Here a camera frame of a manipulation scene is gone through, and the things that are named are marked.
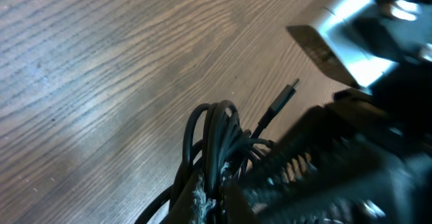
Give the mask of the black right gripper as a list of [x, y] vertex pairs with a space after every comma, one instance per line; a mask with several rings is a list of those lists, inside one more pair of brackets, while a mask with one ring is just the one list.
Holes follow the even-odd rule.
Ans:
[[431, 0], [375, 0], [355, 19], [367, 48], [397, 64], [367, 91], [349, 87], [333, 114], [388, 151], [431, 153]]

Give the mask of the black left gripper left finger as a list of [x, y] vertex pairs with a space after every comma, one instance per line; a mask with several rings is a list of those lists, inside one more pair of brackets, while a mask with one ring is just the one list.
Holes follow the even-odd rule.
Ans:
[[204, 175], [198, 170], [191, 175], [173, 208], [162, 220], [162, 224], [199, 224], [205, 223], [205, 217]]

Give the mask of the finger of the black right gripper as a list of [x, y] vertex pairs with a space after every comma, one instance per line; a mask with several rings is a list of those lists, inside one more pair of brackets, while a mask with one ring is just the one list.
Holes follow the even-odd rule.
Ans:
[[317, 107], [238, 189], [260, 223], [430, 223], [430, 141], [364, 104]]

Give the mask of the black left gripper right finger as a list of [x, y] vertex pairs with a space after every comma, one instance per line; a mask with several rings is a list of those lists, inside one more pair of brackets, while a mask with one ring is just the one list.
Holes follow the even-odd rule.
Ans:
[[236, 181], [226, 181], [221, 190], [221, 217], [223, 224], [259, 224], [249, 205], [247, 191]]

